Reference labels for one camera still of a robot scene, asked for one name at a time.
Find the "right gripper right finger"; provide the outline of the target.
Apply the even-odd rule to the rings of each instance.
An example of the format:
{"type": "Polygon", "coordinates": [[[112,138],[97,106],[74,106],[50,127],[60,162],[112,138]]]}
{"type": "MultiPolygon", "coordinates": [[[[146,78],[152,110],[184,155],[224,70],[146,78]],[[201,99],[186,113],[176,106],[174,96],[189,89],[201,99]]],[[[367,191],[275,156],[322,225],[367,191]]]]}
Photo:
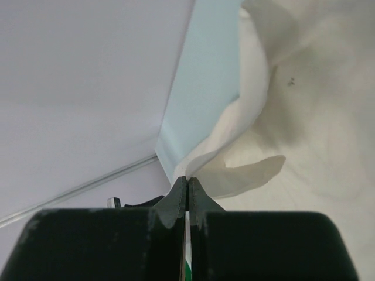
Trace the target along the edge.
{"type": "Polygon", "coordinates": [[[357,280],[336,225],[324,214],[225,211],[188,182],[193,280],[357,280]]]}

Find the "cream t shirt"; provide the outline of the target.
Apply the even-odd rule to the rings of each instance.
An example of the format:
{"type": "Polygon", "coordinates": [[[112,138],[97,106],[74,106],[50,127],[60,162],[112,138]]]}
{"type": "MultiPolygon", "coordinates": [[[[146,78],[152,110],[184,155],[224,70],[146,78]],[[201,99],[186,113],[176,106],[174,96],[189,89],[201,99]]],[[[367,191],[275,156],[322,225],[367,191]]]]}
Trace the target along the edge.
{"type": "Polygon", "coordinates": [[[374,212],[374,2],[244,1],[239,95],[172,167],[234,210],[374,212]]]}

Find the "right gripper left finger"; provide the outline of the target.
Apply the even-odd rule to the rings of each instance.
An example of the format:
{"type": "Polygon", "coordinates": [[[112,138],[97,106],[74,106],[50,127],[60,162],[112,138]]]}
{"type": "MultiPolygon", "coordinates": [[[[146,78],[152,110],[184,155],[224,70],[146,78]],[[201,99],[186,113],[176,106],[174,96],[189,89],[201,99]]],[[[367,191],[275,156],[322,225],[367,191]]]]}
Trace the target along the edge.
{"type": "Polygon", "coordinates": [[[151,207],[46,209],[25,225],[6,280],[183,280],[187,180],[151,207]]]}

